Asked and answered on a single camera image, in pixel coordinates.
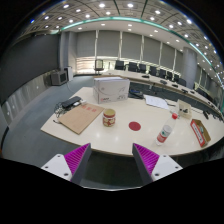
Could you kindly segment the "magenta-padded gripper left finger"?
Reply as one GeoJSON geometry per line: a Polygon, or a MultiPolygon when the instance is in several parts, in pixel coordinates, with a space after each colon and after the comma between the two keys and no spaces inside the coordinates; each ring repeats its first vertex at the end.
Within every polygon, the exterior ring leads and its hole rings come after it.
{"type": "Polygon", "coordinates": [[[79,185],[91,153],[91,144],[87,143],[66,155],[56,154],[42,169],[79,185]]]}

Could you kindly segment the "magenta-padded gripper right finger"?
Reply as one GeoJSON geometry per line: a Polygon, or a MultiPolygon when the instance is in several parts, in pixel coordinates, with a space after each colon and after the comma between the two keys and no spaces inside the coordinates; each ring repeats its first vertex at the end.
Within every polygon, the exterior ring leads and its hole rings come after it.
{"type": "Polygon", "coordinates": [[[137,143],[134,143],[132,146],[132,154],[144,185],[182,169],[182,167],[168,155],[158,155],[137,143]]]}

